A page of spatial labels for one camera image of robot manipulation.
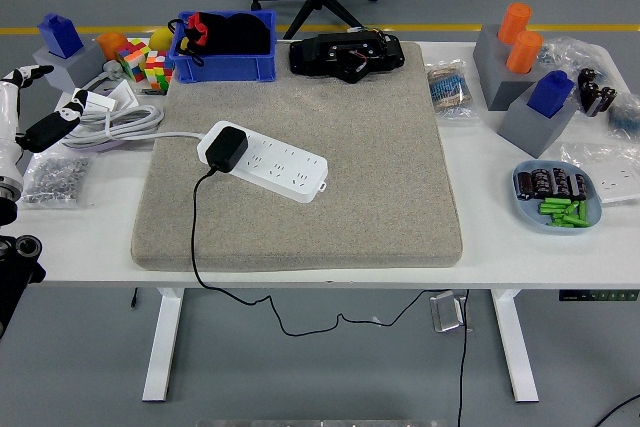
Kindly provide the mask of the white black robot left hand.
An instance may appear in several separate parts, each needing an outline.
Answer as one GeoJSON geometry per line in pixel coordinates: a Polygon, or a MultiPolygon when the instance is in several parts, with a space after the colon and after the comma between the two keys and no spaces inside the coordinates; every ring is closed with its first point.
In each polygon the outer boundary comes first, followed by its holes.
{"type": "Polygon", "coordinates": [[[84,89],[77,89],[67,104],[36,122],[23,134],[18,132],[21,90],[53,70],[51,65],[29,65],[13,69],[1,78],[1,180],[7,185],[17,187],[22,184],[17,162],[24,150],[43,152],[80,124],[88,100],[88,91],[84,89]]]}

